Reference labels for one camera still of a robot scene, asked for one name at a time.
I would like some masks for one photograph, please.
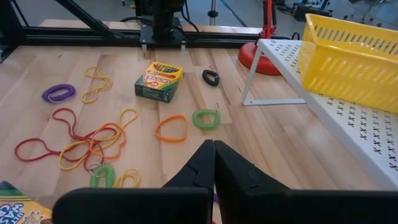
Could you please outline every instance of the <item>yellow crayon box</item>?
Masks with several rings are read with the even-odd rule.
[[[136,95],[169,103],[182,77],[181,67],[153,62],[136,81]]]
[[[51,210],[26,197],[9,182],[0,182],[1,224],[52,224]]]

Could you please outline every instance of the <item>red lamp base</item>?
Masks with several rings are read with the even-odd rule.
[[[256,54],[257,46],[254,43],[247,43],[241,47],[238,59],[247,68],[251,67],[254,55]],[[260,57],[256,72],[265,75],[281,75],[278,69],[271,63],[271,61],[264,56]]]

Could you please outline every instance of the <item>white shelf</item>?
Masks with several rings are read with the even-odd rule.
[[[380,187],[398,188],[398,115],[305,91],[298,58],[301,43],[259,40],[257,46],[328,130],[364,164]]]

